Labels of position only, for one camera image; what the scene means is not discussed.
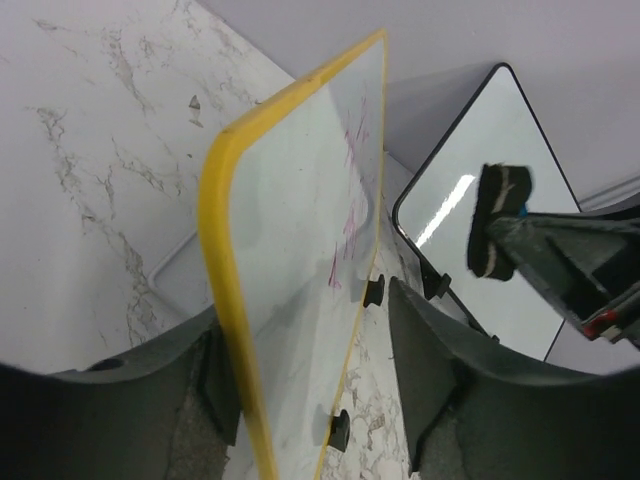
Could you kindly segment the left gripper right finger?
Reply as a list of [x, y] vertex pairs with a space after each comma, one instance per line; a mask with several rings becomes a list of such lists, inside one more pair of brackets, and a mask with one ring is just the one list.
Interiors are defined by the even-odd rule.
[[451, 418], [469, 479], [635, 479], [639, 371], [594, 375], [513, 351], [392, 278], [389, 327], [410, 468]]

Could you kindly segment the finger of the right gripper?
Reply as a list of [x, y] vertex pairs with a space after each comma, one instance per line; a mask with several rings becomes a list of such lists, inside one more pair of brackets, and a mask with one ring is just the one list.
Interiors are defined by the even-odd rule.
[[528, 213], [494, 224], [515, 269], [585, 338], [639, 343], [639, 219]]

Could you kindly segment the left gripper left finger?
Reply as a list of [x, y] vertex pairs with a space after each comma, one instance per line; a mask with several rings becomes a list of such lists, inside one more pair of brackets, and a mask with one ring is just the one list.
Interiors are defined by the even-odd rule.
[[4, 479], [220, 479], [240, 402], [202, 312], [84, 371], [1, 367]]

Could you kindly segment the blue black whiteboard eraser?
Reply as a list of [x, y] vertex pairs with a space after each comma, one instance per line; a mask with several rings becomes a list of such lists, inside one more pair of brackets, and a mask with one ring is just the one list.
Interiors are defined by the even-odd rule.
[[467, 242], [466, 262], [476, 278], [509, 281], [515, 266], [494, 238], [494, 224], [520, 216], [532, 193], [526, 166], [484, 164]]

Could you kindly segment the yellow framed small whiteboard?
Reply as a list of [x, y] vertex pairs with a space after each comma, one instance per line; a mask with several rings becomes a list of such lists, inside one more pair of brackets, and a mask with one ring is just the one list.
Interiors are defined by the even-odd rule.
[[315, 479], [373, 270], [387, 35], [377, 30], [225, 127], [198, 236], [242, 417], [227, 479]]

